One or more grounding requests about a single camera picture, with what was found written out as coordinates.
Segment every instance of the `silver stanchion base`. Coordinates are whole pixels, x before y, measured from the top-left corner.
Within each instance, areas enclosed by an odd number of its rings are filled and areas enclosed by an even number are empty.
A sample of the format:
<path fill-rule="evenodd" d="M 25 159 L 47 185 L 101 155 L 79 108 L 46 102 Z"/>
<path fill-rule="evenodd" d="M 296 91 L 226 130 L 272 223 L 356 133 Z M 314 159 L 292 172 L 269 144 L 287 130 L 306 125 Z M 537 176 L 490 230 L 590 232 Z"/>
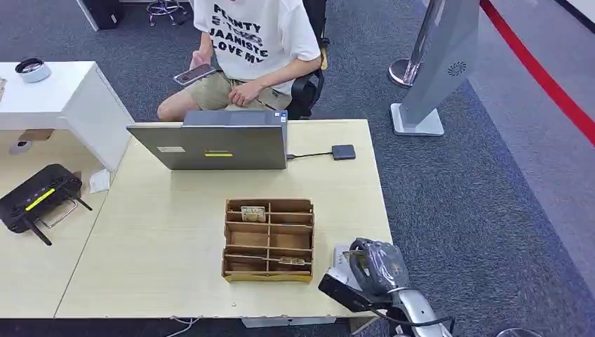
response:
<path fill-rule="evenodd" d="M 434 109 L 426 118 L 416 126 L 404 126 L 401 118 L 400 103 L 391 104 L 391 117 L 393 129 L 398 136 L 442 136 L 444 128 L 438 115 L 438 110 Z"/>
<path fill-rule="evenodd" d="M 405 71 L 407 70 L 408 65 L 408 58 L 402 58 L 391 63 L 391 65 L 389 66 L 389 79 L 392 81 L 392 83 L 398 84 L 404 88 L 410 88 L 413 85 L 413 82 L 415 81 L 417 74 L 419 74 L 420 69 L 422 69 L 424 64 L 423 62 L 420 63 L 420 66 L 417 69 L 417 73 L 415 74 L 413 80 L 410 83 L 405 82 Z"/>
<path fill-rule="evenodd" d="M 537 334 L 533 331 L 521 329 L 521 328 L 512 328 L 506 329 L 500 332 L 496 337 L 542 337 L 540 334 Z"/>

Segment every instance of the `white paper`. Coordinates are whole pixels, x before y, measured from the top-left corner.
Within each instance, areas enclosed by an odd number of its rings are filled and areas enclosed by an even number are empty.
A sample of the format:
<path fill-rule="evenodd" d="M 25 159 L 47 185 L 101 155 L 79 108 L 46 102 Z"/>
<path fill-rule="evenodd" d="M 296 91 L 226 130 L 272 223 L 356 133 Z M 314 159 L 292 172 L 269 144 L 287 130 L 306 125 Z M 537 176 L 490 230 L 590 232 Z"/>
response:
<path fill-rule="evenodd" d="M 109 190 L 109 171 L 107 168 L 94 173 L 89 180 L 89 193 L 97 193 Z"/>
<path fill-rule="evenodd" d="M 341 282 L 352 287 L 353 289 L 361 290 L 361 287 L 357 283 L 357 280 L 353 275 L 352 269 L 349 266 L 349 261 L 347 260 L 347 258 L 345 258 L 345 255 L 343 255 L 343 252 L 348 250 L 348 244 L 339 244 L 335 247 L 333 269 L 337 275 L 342 275 L 342 279 L 340 279 Z"/>

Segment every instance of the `black cable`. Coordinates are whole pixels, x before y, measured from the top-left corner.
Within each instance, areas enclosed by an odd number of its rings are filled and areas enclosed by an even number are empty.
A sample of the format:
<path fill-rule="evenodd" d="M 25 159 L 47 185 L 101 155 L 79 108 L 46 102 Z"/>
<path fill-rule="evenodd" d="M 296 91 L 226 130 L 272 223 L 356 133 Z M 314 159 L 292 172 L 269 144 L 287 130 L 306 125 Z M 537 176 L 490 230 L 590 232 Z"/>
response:
<path fill-rule="evenodd" d="M 333 154 L 332 152 L 320 152 L 320 153 L 311 153 L 311 154 L 301 154 L 296 156 L 295 154 L 288 154 L 287 160 L 295 159 L 295 158 L 303 158 L 303 157 L 313 157 L 313 156 L 323 156 L 325 154 Z"/>
<path fill-rule="evenodd" d="M 398 319 L 394 319 L 392 317 L 388 317 L 385 314 L 383 314 L 380 311 L 375 310 L 375 309 L 370 309 L 370 311 L 371 312 L 374 312 L 375 314 L 377 314 L 381 318 L 388 319 L 389 321 L 393 321 L 395 323 L 406 325 L 406 326 L 413 326 L 413 327 L 430 326 L 430 325 L 436 325 L 436 324 L 440 324 L 442 322 L 450 321 L 450 328 L 449 328 L 448 332 L 452 333 L 453 330 L 455 329 L 455 318 L 452 317 L 452 316 L 445 316 L 445 317 L 442 317 L 442 318 L 439 318 L 439 319 L 435 319 L 435 320 L 429 321 L 429 322 L 412 323 L 412 322 L 408 322 L 408 321 L 399 321 Z"/>

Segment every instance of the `cardboard organizer box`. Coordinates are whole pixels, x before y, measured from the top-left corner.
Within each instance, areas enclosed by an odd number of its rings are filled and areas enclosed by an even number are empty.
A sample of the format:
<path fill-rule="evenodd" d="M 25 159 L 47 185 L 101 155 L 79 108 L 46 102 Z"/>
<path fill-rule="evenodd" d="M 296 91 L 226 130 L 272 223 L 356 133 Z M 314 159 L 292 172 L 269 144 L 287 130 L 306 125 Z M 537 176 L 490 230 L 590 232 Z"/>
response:
<path fill-rule="evenodd" d="M 264 207 L 264 221 L 242 221 L 242 206 Z M 228 282 L 312 280 L 314 206 L 310 200 L 227 200 L 225 239 L 222 274 Z"/>

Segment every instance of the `laptop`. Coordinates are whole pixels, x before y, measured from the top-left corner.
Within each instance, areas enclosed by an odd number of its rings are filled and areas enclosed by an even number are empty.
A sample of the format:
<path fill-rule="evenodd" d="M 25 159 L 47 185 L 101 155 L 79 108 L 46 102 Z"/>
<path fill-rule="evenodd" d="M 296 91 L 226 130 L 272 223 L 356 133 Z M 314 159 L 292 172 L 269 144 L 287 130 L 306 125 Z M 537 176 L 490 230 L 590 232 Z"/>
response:
<path fill-rule="evenodd" d="M 191 111 L 183 123 L 134 123 L 127 129 L 171 170 L 287 167 L 287 111 Z"/>

